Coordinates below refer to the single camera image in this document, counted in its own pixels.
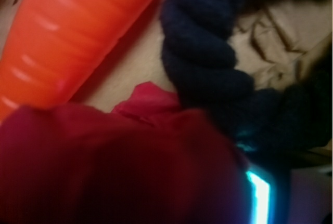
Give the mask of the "gripper finger with cyan light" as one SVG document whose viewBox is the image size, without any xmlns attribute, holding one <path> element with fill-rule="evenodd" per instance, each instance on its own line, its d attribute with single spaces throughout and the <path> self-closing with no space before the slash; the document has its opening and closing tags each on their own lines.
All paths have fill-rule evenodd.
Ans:
<svg viewBox="0 0 333 224">
<path fill-rule="evenodd" d="M 253 132 L 242 130 L 235 142 L 249 160 L 246 175 L 252 186 L 250 223 L 286 223 L 290 197 L 289 158 L 281 150 L 253 142 Z"/>
</svg>

